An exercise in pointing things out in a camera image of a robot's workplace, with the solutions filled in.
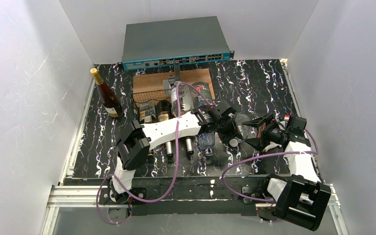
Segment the clear bottle with white cap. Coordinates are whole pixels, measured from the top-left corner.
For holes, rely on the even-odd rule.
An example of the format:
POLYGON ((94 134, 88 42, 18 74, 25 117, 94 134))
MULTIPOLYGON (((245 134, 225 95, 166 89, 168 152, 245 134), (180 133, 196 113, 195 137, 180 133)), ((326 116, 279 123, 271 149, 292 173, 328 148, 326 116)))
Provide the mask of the clear bottle with white cap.
POLYGON ((248 138, 249 131, 250 131, 250 126, 244 125, 244 122, 251 121, 251 118, 248 115, 245 114, 237 114, 235 117, 235 122, 238 126, 239 132, 242 136, 243 139, 240 139, 239 137, 235 137, 231 139, 228 143, 230 147, 237 147, 239 146, 242 142, 244 142, 245 139, 248 138))

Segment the amber wine bottle gold cap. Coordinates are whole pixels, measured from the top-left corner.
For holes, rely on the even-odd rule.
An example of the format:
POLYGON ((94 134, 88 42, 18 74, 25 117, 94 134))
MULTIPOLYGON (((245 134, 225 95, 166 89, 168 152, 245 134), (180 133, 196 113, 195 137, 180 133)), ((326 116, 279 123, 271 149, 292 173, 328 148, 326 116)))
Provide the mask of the amber wine bottle gold cap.
POLYGON ((100 99, 107 113, 112 118, 120 118, 123 116, 123 108, 119 102, 115 92, 104 81, 97 68, 92 68, 90 73, 95 81, 100 99))

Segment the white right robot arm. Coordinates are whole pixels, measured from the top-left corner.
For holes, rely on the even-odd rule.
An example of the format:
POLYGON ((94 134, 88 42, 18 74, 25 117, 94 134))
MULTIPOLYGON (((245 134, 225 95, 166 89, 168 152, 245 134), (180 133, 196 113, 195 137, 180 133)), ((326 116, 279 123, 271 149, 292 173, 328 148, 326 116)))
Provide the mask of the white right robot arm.
POLYGON ((242 124, 258 130, 257 137, 246 139, 246 143, 261 153, 281 148, 287 158, 290 177, 271 175, 267 178, 266 192, 276 203, 275 216, 316 231, 332 192, 316 174, 311 142, 305 134, 307 120, 290 115, 280 122, 273 113, 268 113, 242 124))

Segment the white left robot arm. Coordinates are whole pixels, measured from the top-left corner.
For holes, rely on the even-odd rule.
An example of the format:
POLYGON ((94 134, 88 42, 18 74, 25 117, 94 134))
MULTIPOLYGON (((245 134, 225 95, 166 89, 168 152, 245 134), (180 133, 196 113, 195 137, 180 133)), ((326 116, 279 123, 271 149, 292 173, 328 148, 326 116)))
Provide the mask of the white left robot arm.
POLYGON ((158 145, 212 132, 216 132, 223 143, 229 143, 234 138, 243 140, 235 117, 236 110, 227 101, 223 101, 217 105, 202 105, 180 117, 162 122, 130 122, 116 144, 117 166, 110 182, 115 199, 127 193, 135 200, 147 202, 146 199, 133 195, 130 190, 135 171, 145 164, 149 151, 158 145))

